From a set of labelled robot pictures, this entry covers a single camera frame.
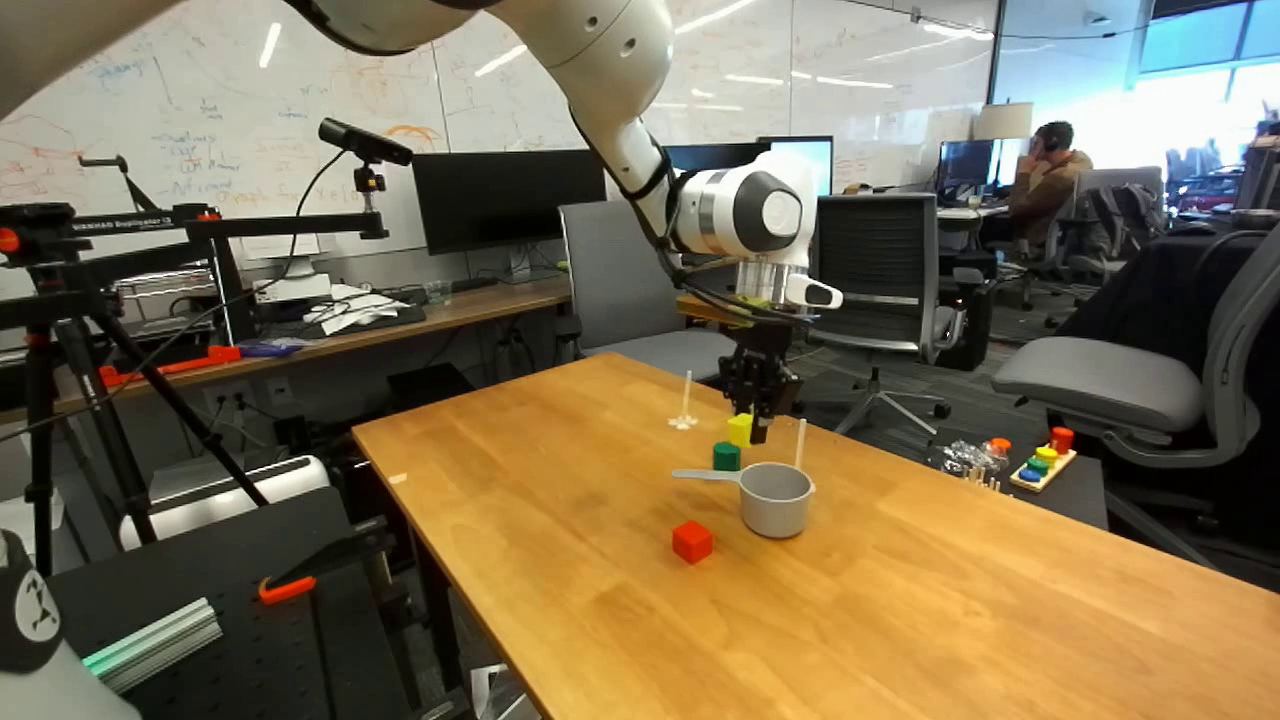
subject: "gray office chair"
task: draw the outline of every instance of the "gray office chair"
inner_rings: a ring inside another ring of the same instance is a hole
[[[1120,462],[1141,469],[1215,469],[1235,462],[1261,429],[1244,394],[1246,354],[1280,303],[1280,227],[1244,262],[1209,320],[1209,358],[1196,367],[1088,335],[1024,344],[998,371],[995,394],[1029,396]],[[1174,447],[1204,426],[1211,445]]]
[[[840,311],[822,311],[808,339],[854,354],[918,358],[937,364],[943,347],[964,335],[964,311],[938,303],[938,227],[937,196],[828,196],[814,216],[814,277],[842,293]],[[877,406],[916,426],[929,441],[933,422],[946,417],[946,406],[933,396],[899,396],[872,378],[854,384],[854,402],[834,422],[834,434],[869,422]]]
[[[674,287],[630,205],[558,205],[558,233],[584,358],[620,354],[692,380],[721,378],[721,358],[730,358],[730,339],[685,327]]]

